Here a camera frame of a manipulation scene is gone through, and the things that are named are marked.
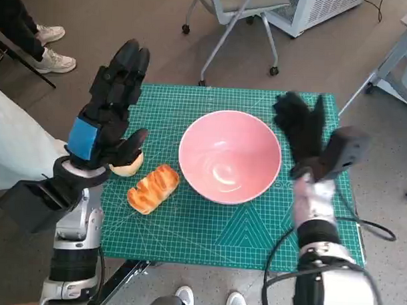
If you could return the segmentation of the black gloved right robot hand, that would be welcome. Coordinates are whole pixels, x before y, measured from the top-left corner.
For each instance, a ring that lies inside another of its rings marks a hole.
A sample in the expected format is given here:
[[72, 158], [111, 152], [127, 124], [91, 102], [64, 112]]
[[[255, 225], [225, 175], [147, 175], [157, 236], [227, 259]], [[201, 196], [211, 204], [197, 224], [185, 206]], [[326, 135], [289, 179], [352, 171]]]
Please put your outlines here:
[[318, 157], [325, 125], [323, 95], [317, 97], [311, 110], [297, 93], [289, 91], [277, 97], [273, 109], [273, 121], [286, 136], [294, 163]]

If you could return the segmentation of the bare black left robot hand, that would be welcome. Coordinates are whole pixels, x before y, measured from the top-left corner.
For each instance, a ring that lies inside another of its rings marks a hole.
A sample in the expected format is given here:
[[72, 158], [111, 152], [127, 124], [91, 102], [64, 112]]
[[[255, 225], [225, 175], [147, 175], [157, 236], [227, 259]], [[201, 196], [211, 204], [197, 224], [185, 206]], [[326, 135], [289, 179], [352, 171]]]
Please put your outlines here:
[[99, 68], [90, 88], [90, 101], [81, 109], [69, 133], [70, 160], [81, 169], [104, 165], [123, 167], [142, 152], [148, 130], [139, 128], [128, 138], [130, 106], [142, 94], [142, 82], [150, 61], [150, 51], [129, 39]]

